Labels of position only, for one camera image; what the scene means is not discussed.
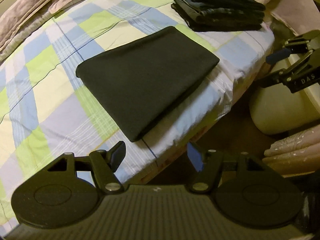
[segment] bed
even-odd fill
[[[57,156],[108,150],[122,140],[127,153],[116,176],[122,183],[146,183],[228,113],[252,83],[274,41],[265,24],[260,31],[194,33],[171,3],[84,0],[43,24],[0,65],[0,235],[18,223],[10,206],[15,188]],[[220,63],[189,98],[131,143],[75,70],[96,54],[170,25]]]

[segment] mattress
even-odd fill
[[[63,152],[88,155],[118,141],[127,153],[116,171],[124,182],[145,183],[225,115],[259,72],[274,36],[260,31],[191,31],[172,0],[85,0],[33,32],[0,66],[0,234],[17,220],[15,188]],[[131,143],[91,95],[78,64],[174,26],[220,58],[198,89],[143,139]]]

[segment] trash can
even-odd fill
[[[272,71],[288,68],[299,59],[292,54]],[[292,94],[283,84],[258,88],[249,101],[251,118],[263,133],[272,135],[320,119],[320,86],[314,84]]]

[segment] bed sheet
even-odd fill
[[[0,235],[17,225],[10,205],[15,188],[63,152],[87,155],[123,140],[127,154],[116,176],[121,182],[146,182],[192,136],[226,114],[251,84],[274,40],[268,27],[194,33],[171,3],[85,0],[46,22],[0,66]],[[189,98],[131,143],[75,70],[96,54],[170,25],[220,62]]]

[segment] silver bolt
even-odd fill
[[[160,187],[154,187],[153,188],[153,191],[155,191],[155,192],[158,192],[158,191],[161,191],[162,190],[162,188],[160,188]]]
[[[111,183],[108,183],[105,188],[108,190],[108,191],[117,191],[119,189],[121,189],[121,185],[119,183],[116,183],[116,182],[111,182]]]
[[[208,184],[204,182],[197,182],[192,185],[193,189],[196,191],[205,191],[209,188]]]

